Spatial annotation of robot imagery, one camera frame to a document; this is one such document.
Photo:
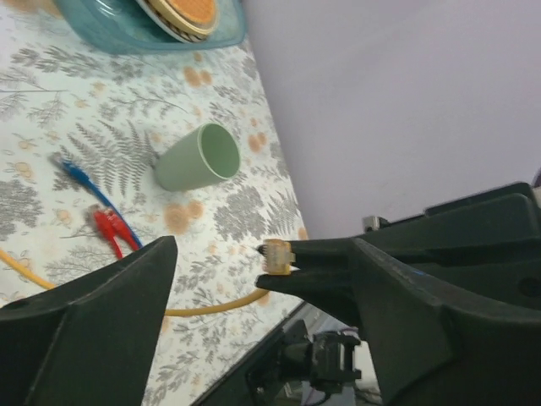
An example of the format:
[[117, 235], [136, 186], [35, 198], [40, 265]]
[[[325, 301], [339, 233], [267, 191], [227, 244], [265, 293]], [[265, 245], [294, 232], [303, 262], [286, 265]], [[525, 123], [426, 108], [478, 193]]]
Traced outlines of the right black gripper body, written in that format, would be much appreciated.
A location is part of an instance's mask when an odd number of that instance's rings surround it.
[[387, 405], [540, 402], [540, 208], [510, 184], [352, 242]]

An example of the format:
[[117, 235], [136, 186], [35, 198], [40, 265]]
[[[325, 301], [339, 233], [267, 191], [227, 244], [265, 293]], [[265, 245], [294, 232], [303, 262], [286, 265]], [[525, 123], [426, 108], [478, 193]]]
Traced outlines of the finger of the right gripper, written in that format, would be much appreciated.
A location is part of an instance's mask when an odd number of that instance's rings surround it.
[[355, 238], [291, 241], [293, 275], [347, 273], [363, 259]]
[[353, 327], [363, 323], [348, 271], [297, 270], [286, 276], [260, 275], [257, 288], [295, 296]]

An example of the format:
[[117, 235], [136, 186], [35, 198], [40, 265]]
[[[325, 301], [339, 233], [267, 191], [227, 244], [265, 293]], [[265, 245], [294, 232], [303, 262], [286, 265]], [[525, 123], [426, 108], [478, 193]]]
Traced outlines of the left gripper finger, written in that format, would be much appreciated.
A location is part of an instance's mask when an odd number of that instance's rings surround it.
[[176, 268], [174, 237], [1, 309], [3, 405], [140, 405]]

